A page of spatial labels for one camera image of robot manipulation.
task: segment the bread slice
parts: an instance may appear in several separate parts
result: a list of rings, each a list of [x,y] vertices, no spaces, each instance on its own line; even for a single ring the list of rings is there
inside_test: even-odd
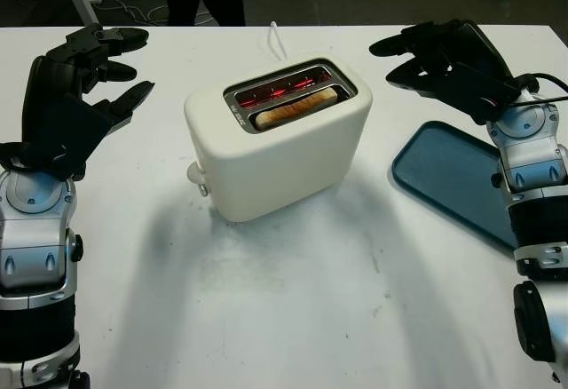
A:
[[[327,87],[322,91],[317,91],[310,96],[290,103],[283,107],[276,107],[269,111],[258,114],[255,118],[256,128],[260,131],[276,127],[287,123],[288,121],[298,118],[309,111],[316,108],[328,107],[337,102],[337,93],[332,87]]]

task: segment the robotic arm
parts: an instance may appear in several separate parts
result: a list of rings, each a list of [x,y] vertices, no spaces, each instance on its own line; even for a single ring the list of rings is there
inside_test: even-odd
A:
[[[568,158],[556,141],[558,110],[537,78],[568,92],[552,75],[513,77],[505,61],[471,21],[432,22],[402,30],[369,48],[375,56],[414,57],[387,75],[397,87],[438,99],[485,124],[499,148],[501,189],[519,247],[517,271],[529,278],[514,289],[523,350],[546,361],[568,388]]]
[[[90,25],[35,59],[22,113],[22,141],[0,144],[0,389],[88,388],[75,368],[77,262],[69,227],[74,181],[99,142],[132,117],[154,85],[114,102],[82,101],[99,81],[129,81],[132,67],[108,60],[146,45],[142,29]]]

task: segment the power cord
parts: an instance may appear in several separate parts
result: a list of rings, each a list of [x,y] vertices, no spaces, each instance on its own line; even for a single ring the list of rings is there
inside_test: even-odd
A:
[[[548,80],[551,83],[556,84],[558,87],[560,87],[562,90],[564,90],[568,93],[568,84],[566,84],[564,81],[562,81],[559,78],[556,78],[555,76],[553,76],[551,74],[543,74],[541,72],[537,72],[535,74],[532,74],[532,76],[534,76],[535,78],[541,78],[543,80]],[[528,102],[513,103],[509,106],[510,107],[526,107],[528,105],[540,105],[542,103],[561,102],[561,101],[564,101],[564,100],[568,100],[568,96],[560,96],[559,98],[538,99],[538,100],[531,100],[531,101],[528,101]]]
[[[156,26],[156,24],[152,23],[151,21],[149,21],[145,14],[140,10],[139,7],[135,6],[135,5],[127,5],[123,0],[115,0],[119,6],[115,6],[115,7],[102,7],[100,5],[95,5],[94,7],[97,10],[101,10],[101,11],[108,11],[108,10],[124,10],[124,12],[135,22],[137,23],[141,23],[143,25],[150,25],[150,26]],[[141,17],[141,19],[139,19],[136,14],[134,14],[133,11],[138,12],[138,15]]]
[[[284,58],[282,58],[273,48],[270,42],[270,34],[271,32],[274,32],[274,35],[276,36],[276,40],[278,40],[278,45],[280,46],[280,49],[282,50],[282,54],[284,55]],[[276,22],[273,20],[272,22],[270,22],[270,29],[268,31],[268,38],[266,39],[266,42],[268,43],[268,47],[272,50],[272,52],[276,55],[276,57],[279,60],[284,60],[288,58],[288,54],[286,53],[286,48],[284,47],[284,43],[282,42],[282,40],[280,39],[280,35],[278,34],[278,25],[276,25]]]
[[[165,23],[165,22],[167,22],[167,21],[168,21],[167,19],[158,19],[158,20],[153,20],[153,19],[152,19],[152,14],[153,14],[154,12],[157,12],[157,11],[159,11],[159,10],[161,10],[161,9],[167,9],[167,8],[168,8],[168,6],[167,6],[166,4],[165,4],[165,5],[159,5],[159,6],[157,6],[157,7],[154,7],[153,9],[151,9],[151,10],[146,14],[146,20],[147,20],[149,23],[155,23],[155,24],[160,24],[160,23]],[[206,15],[206,14],[209,14],[209,12],[199,12],[199,13],[196,14],[196,16],[197,16],[197,17],[200,17],[200,16],[204,16],[204,15]],[[204,25],[204,24],[206,24],[206,23],[208,23],[208,22],[211,22],[212,20],[213,20],[213,18],[208,18],[207,20],[204,20],[204,21],[195,23],[195,26]]]

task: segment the white toaster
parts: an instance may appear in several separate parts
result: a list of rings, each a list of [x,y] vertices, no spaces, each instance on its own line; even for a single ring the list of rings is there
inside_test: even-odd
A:
[[[342,180],[372,101],[329,56],[213,84],[185,102],[198,160],[187,176],[227,220],[258,218]]]

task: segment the white table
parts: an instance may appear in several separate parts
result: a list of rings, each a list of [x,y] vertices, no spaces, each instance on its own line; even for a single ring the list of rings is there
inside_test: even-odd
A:
[[[289,54],[346,60],[375,103],[342,184],[239,225],[185,179],[194,151],[182,106],[193,89],[274,61],[268,29],[152,28],[149,45],[122,58],[156,87],[77,186],[72,227],[86,250],[76,327],[93,388],[558,387],[517,342],[512,259],[389,180],[428,120],[487,139],[467,116],[384,81],[404,58],[367,47],[399,30],[280,29]],[[0,141],[20,136],[32,59],[71,31],[0,29]],[[568,76],[550,28],[485,32],[513,74]],[[101,84],[87,100],[124,89]]]

